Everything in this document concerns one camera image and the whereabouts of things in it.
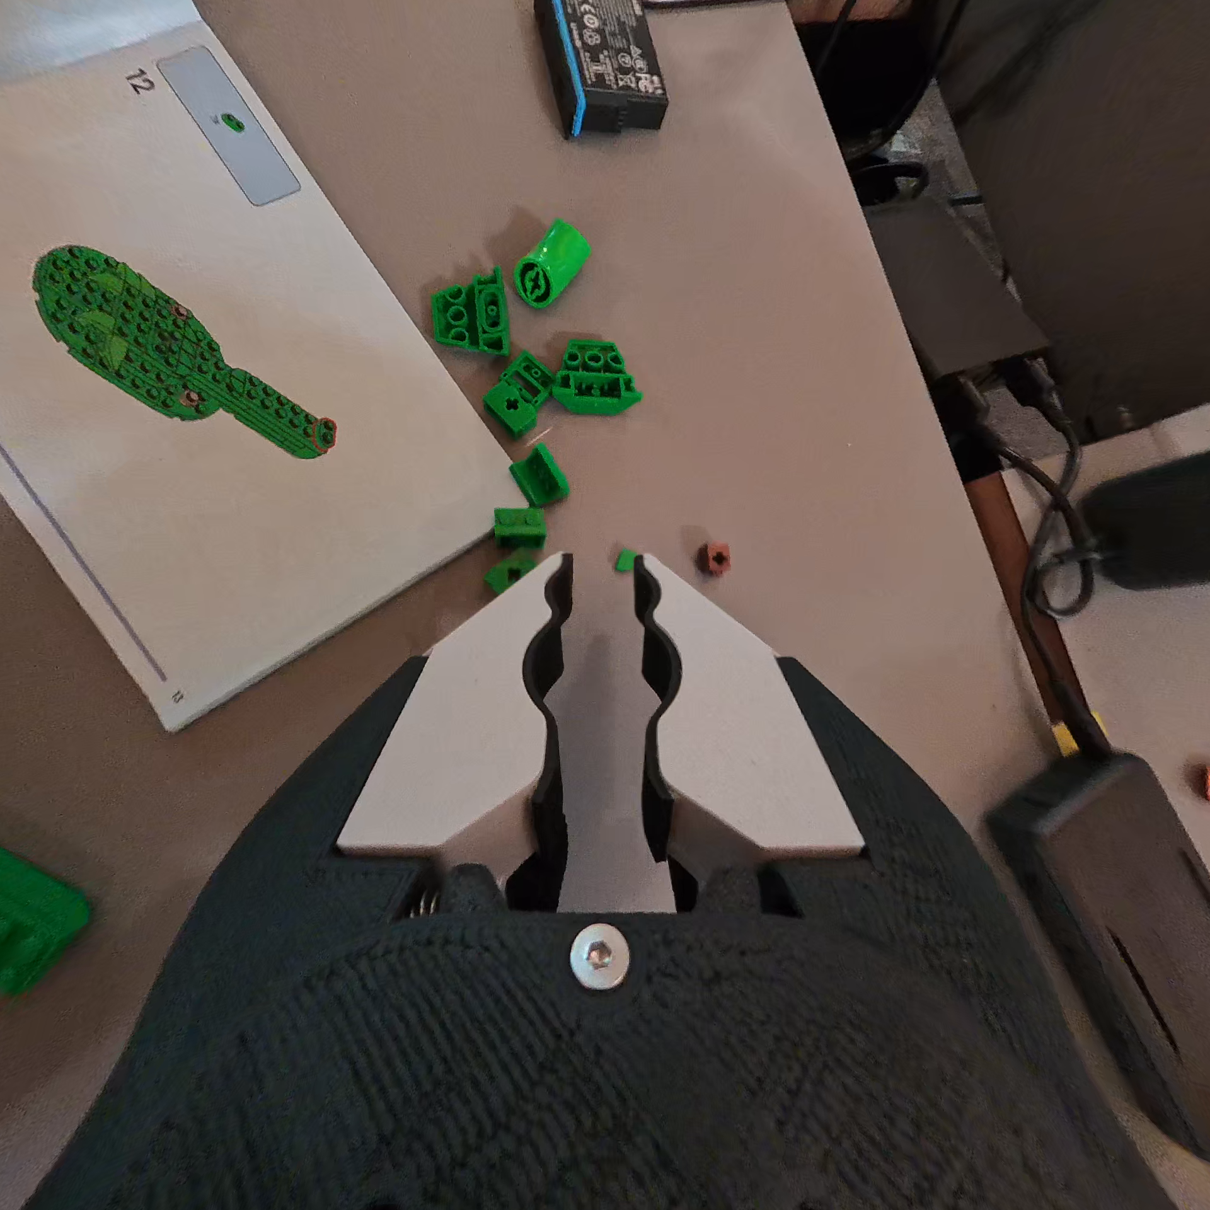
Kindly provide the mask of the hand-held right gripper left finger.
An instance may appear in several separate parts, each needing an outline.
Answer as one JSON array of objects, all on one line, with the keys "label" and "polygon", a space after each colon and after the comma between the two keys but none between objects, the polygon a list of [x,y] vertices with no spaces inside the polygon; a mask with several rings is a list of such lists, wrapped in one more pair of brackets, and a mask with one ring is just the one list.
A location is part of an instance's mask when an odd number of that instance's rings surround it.
[{"label": "hand-held right gripper left finger", "polygon": [[509,908],[557,910],[567,826],[555,721],[571,555],[554,554],[437,642],[336,839],[342,855],[481,866]]}]

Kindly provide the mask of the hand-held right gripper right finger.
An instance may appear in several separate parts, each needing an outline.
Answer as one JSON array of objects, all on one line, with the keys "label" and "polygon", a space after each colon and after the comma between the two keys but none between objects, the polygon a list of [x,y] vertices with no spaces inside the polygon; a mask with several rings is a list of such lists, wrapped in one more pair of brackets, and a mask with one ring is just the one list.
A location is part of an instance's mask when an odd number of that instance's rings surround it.
[{"label": "hand-held right gripper right finger", "polygon": [[630,573],[645,727],[642,825],[678,914],[711,878],[858,858],[865,840],[774,650],[652,555]]}]

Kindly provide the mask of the green brick paddle model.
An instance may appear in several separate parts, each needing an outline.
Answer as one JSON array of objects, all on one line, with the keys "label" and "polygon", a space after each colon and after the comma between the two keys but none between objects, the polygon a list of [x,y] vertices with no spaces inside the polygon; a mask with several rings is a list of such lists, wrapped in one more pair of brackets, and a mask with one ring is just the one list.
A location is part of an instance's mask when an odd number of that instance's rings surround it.
[{"label": "green brick paddle model", "polygon": [[38,983],[89,918],[89,902],[76,888],[1,851],[1,995]]}]

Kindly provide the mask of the white instruction booklet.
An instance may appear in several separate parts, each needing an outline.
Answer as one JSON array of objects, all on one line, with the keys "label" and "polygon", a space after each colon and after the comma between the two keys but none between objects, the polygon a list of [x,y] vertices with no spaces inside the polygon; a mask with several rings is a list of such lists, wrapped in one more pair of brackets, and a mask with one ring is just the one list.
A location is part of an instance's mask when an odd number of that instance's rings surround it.
[{"label": "white instruction booklet", "polygon": [[2,4],[2,498],[177,732],[508,459],[192,4]]}]

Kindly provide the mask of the black case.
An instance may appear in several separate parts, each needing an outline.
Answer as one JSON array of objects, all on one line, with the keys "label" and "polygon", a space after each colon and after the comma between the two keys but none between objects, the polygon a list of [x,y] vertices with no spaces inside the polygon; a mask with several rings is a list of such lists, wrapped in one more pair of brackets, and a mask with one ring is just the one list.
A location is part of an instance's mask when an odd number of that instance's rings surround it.
[{"label": "black case", "polygon": [[1142,1111],[1208,1157],[1208,878],[1139,757],[1073,755],[988,832]]}]

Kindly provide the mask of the cluster of green bricks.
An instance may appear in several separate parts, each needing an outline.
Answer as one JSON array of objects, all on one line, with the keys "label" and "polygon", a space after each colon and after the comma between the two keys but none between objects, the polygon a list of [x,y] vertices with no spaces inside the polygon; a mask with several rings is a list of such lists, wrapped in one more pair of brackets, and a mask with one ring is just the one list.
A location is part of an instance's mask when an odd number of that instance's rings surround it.
[{"label": "cluster of green bricks", "polygon": [[[537,246],[522,256],[511,276],[518,302],[542,310],[558,300],[586,266],[591,248],[566,220],[554,220]],[[554,401],[567,414],[612,418],[642,400],[625,358],[613,342],[570,339],[558,368],[521,351],[511,356],[509,315],[504,273],[494,267],[469,283],[447,284],[430,295],[433,339],[463,354],[505,359],[495,384],[482,397],[482,410],[512,440],[532,433],[540,410]],[[528,447],[508,466],[508,476],[524,506],[496,506],[492,519],[495,545],[505,551],[485,575],[494,596],[518,584],[537,567],[544,550],[544,511],[568,498],[570,485],[544,443]]]}]

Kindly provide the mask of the black device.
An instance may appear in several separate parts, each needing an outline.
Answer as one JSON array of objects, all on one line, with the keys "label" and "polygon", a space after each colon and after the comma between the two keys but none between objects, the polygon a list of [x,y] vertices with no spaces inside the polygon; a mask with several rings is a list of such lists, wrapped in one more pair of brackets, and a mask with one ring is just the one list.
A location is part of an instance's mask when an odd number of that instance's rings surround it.
[{"label": "black device", "polygon": [[1208,583],[1207,456],[1101,483],[1080,512],[1109,583],[1136,593]]}]

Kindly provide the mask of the black floor box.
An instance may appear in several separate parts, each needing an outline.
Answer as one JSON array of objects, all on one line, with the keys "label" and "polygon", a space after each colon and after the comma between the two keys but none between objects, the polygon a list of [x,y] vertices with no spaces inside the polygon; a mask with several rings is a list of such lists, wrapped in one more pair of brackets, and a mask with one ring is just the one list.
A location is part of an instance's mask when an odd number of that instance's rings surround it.
[{"label": "black floor box", "polygon": [[867,207],[862,214],[929,385],[1048,351],[1041,331],[936,201]]}]

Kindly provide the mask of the black battery with blue edge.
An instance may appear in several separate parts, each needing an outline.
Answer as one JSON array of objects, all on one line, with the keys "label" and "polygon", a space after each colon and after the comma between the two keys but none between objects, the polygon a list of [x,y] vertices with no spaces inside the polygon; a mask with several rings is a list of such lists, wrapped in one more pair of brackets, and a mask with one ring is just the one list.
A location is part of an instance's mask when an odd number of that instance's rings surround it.
[{"label": "black battery with blue edge", "polygon": [[534,2],[567,142],[656,132],[669,107],[642,2]]}]

